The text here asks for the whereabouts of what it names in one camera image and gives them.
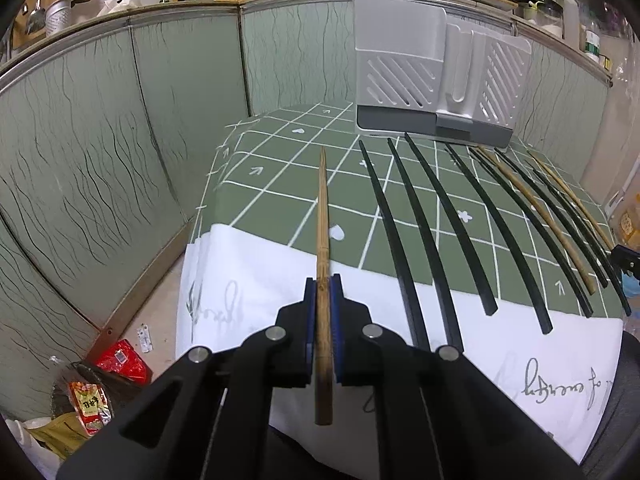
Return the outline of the brown bamboo chopstick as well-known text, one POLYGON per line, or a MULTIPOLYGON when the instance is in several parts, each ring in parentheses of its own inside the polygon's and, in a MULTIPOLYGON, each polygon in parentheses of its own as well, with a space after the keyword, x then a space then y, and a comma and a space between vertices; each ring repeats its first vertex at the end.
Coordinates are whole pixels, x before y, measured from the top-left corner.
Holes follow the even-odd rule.
POLYGON ((559 185, 560 188, 565 192, 567 196, 570 196, 572 201, 575 203, 576 207, 582 212, 588 222, 591 224, 591 227, 594 232, 597 233, 597 236, 602 240, 604 247, 607 250, 611 250, 614 248, 613 243, 608 238, 605 233, 605 230, 599 226, 599 223, 595 218, 593 218, 592 214, 590 214, 589 210, 582 203, 579 197, 574 193, 574 191, 568 186, 568 184, 556 173, 554 172, 540 157, 538 157, 532 150, 528 150, 527 153, 529 156, 544 170, 549 177, 552 177, 553 180, 559 185))
POLYGON ((316 229, 316 333, 314 334, 314 422, 333 422, 333 344, 330 296, 330 242, 326 150, 320 148, 316 229))
POLYGON ((546 211, 544 207, 541 206, 540 203, 538 203, 535 195, 529 191, 528 187, 525 184, 518 180, 518 177, 503 162, 500 162, 498 158, 495 158, 494 155, 491 155, 481 146, 479 148, 476 148, 475 151, 479 152, 484 157, 484 159, 488 160, 488 162, 491 162, 526 197, 526 200, 529 201, 529 203, 534 207, 541 218, 544 219, 544 222, 546 222, 546 225, 553 232, 555 238, 560 242, 563 249, 567 252, 567 255, 570 256, 570 260, 572 260, 572 263, 574 263, 574 266, 577 269, 582 282, 585 284, 589 295, 594 295, 597 291, 596 282, 589 275, 586 267, 582 264, 582 259, 578 256, 576 250, 572 246, 570 246, 570 242, 566 239, 550 214, 548 214, 548 211, 546 211))

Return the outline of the black chopstick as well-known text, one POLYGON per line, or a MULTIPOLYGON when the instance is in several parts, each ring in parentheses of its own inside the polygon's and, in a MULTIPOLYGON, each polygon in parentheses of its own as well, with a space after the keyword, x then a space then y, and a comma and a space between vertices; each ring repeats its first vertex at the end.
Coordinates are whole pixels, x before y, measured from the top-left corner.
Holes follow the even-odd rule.
POLYGON ((382 184, 380 180, 378 180, 378 175, 375 172, 369 153, 362 141, 359 141, 359 148, 363 161, 366 164, 378 209, 380 210, 387 243, 388 246, 390 246, 390 255, 392 256, 402 303, 405 308, 411 341, 416 348, 423 351, 430 351, 431 345, 427 336, 419 296, 416 292, 416 284, 414 284, 413 281, 408 259, 405 249, 402 247, 401 238, 397 231, 392 211, 390 210, 390 206, 388 206, 382 184))
POLYGON ((510 157, 506 153, 496 151, 496 155, 502 162, 505 162, 512 170, 514 170, 544 201, 546 206, 555 216, 555 219, 562 224, 564 230, 572 238, 573 244, 582 253, 582 256, 580 257, 582 261, 585 261, 590 265, 590 268, 591 270, 593 270, 593 273, 596 276, 599 284, 603 288, 607 288, 608 285, 611 284, 611 282, 608 279, 606 273, 603 271, 600 262, 591 252, 590 246, 585 242, 582 234, 580 234, 568 213, 565 211, 563 206, 554 198, 552 193, 544 185, 544 182, 541 182, 541 180, 539 179, 534 180, 532 177, 529 177, 529 175, 526 174, 526 172, 521 167, 519 167, 512 159, 510 159, 510 157))
POLYGON ((413 151, 413 154, 416 155, 416 159, 420 162, 428 180, 431 181, 440 203, 442 204, 442 209, 445 211, 449 220, 450 226, 454 230, 454 234, 457 235, 462 254, 465 256, 466 263, 470 269, 485 314, 487 316, 493 316, 498 311, 498 304, 494 293, 490 288, 487 275, 480 263, 480 257, 477 255, 472 240, 470 239, 468 232, 466 232, 465 227, 462 226, 462 221, 460 220, 457 211, 454 209, 454 205, 451 203, 447 192, 440 183, 439 178, 434 173, 434 170, 421 153, 420 148, 414 143, 408 133, 405 134, 405 140, 408 143, 409 148, 411 148, 411 151, 413 151))
POLYGON ((452 300, 451 290, 446 278, 444 267, 442 266, 442 260, 440 260, 439 257, 439 252, 436 247, 430 225, 428 224, 426 215, 424 214, 418 194, 416 194, 416 190, 410 181, 408 171, 398 154, 397 148, 395 148, 394 142, 388 139, 387 145, 390 148, 390 154, 392 154, 394 162, 398 168, 414 218, 416 218, 416 225, 418 226, 426 258, 432 272, 433 286, 437 295, 440 314, 442 315, 442 324, 444 324, 447 344, 450 347, 456 348, 457 352, 462 353, 464 350, 463 340, 456 309, 454 308, 454 300, 452 300))
POLYGON ((533 173, 536 174, 536 177, 544 182, 544 185, 548 188, 548 190, 552 193, 554 198, 563 206, 565 211, 568 213, 574 225, 582 234, 585 242, 590 246, 590 250, 593 255, 597 258, 602 266, 603 271, 608 276, 608 279, 612 283, 616 294, 620 297, 620 302, 622 303, 624 312, 627 316, 631 316, 631 307, 629 305, 628 299, 623 292, 622 280, 620 279, 620 274, 614 269, 614 266, 608 260, 608 257, 605 255, 604 250, 601 248, 600 243, 596 240, 594 235, 591 233, 591 230, 588 226, 585 225, 582 217, 575 211, 575 209, 570 206, 570 202, 564 197, 564 195, 556 189, 556 187, 538 170, 533 169, 533 173))
POLYGON ((537 218, 536 214, 532 211, 532 208, 530 208, 532 204, 526 203, 522 194, 516 192, 514 188, 512 188, 511 181, 499 169, 497 169, 478 148, 470 148, 470 153, 480 163, 480 166, 482 166, 488 174, 491 174, 491 177, 496 180, 498 185, 506 191, 506 194, 512 198, 514 203, 521 208, 524 217, 538 232, 538 235, 544 241, 544 244, 547 245, 549 252, 551 252, 553 258, 555 258, 555 262, 559 265, 564 278, 567 280, 567 283, 574 292, 579 309, 582 311, 582 315, 585 318, 591 318, 593 316, 593 308, 591 307, 587 294, 582 290, 582 286, 580 286, 578 278, 576 278, 575 273, 566 261, 566 258, 560 251, 560 248, 553 240, 553 237, 537 218))
POLYGON ((464 176, 469 180, 470 185, 472 185, 476 194, 480 196, 480 199, 484 202, 491 219, 495 221, 498 231, 506 242, 506 247, 509 249, 512 259, 518 268, 518 272, 521 274, 529 299, 532 300, 532 306, 535 310, 541 333, 544 335, 550 334, 553 330, 550 315, 546 305, 544 304, 544 298, 542 298, 542 293, 540 292, 533 273, 529 269, 528 263, 525 260, 520 246, 518 246, 518 242, 515 240, 515 237, 510 231, 508 225, 503 220, 498 208, 480 184, 480 180, 472 174, 471 169, 465 165, 465 162, 449 143, 445 144, 445 148, 456 165, 460 168, 462 174, 464 174, 464 176))

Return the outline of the green checked tablecloth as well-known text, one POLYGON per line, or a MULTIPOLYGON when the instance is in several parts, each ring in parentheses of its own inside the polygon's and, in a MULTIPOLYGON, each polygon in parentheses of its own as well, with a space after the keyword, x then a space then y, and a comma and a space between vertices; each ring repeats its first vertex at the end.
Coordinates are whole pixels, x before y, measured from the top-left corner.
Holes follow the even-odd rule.
MULTIPOLYGON (((329 217, 332 229, 331 255, 340 263, 390 275, 395 271, 380 210, 373 193, 366 164, 359 148, 362 141, 392 211, 402 247, 416 284, 431 284, 430 265, 407 193, 402 184, 387 140, 379 136, 358 136, 354 130, 354 108, 346 103, 314 104, 280 108, 228 125, 224 140, 216 148, 196 210, 194 237, 216 224, 292 247, 302 252, 316 249, 316 205, 320 148, 326 150, 329 217)), ((495 221, 469 180, 462 174, 440 142, 410 136, 420 148, 447 192, 462 226, 480 257, 488 282, 499 300, 529 304, 520 272, 506 247, 495 221)), ((425 171, 404 138, 393 140, 410 181, 418 194, 444 267, 449 287, 456 292, 476 292, 470 269, 457 235, 425 171)), ((521 208, 480 166, 470 149, 451 145, 494 202, 508 225, 532 271, 548 308, 579 313, 574 292, 538 232, 521 208)), ((530 157, 521 143, 513 142, 506 154, 531 177, 530 157)), ((582 253, 544 201, 533 191, 570 242, 582 253)), ((585 191, 575 193, 598 223, 602 211, 585 191)), ((530 206, 560 248, 578 278, 582 279, 553 232, 530 206)), ((624 309, 612 284, 603 288, 585 261, 597 291, 589 297, 598 318, 621 318, 624 309)))

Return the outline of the red snack packet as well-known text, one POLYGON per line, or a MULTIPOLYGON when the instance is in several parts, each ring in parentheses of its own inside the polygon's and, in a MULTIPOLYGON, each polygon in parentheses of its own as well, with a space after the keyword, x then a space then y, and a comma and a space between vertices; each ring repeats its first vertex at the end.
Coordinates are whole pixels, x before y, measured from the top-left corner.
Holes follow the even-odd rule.
POLYGON ((149 385, 152 370, 127 339, 121 339, 104 350, 94 361, 104 372, 122 376, 140 386, 149 385))

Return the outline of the white squeeze bottle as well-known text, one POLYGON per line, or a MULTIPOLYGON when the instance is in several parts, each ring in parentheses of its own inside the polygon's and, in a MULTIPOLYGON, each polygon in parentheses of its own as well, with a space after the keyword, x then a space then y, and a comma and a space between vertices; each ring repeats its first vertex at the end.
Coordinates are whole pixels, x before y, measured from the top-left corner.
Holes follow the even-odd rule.
POLYGON ((579 8, 576 0, 563 2, 563 38, 572 48, 580 48, 579 8))

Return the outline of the white plastic utensil holder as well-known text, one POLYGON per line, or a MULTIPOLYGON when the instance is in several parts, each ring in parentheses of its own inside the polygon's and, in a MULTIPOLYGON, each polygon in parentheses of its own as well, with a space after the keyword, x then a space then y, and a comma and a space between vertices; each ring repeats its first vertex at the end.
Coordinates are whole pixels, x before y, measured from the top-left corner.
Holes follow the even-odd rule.
POLYGON ((355 0, 358 131, 504 148, 532 45, 441 6, 355 0))

